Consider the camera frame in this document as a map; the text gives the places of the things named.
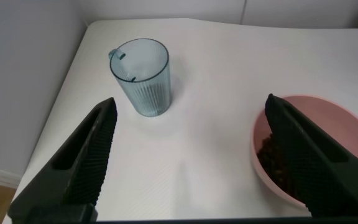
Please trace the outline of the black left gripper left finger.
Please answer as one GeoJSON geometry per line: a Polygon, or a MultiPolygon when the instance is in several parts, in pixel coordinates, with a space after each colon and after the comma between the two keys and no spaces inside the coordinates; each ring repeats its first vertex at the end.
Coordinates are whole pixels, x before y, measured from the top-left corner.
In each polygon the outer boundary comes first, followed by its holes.
{"type": "Polygon", "coordinates": [[[116,122],[114,99],[98,103],[11,203],[12,223],[95,222],[116,122]]]}

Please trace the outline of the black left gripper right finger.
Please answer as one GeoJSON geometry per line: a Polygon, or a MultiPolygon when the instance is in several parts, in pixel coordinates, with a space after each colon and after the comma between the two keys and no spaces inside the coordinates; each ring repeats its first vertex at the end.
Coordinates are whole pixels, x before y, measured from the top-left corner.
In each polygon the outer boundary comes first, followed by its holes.
{"type": "Polygon", "coordinates": [[[269,94],[264,113],[312,216],[358,216],[358,158],[283,98],[269,94]]]}

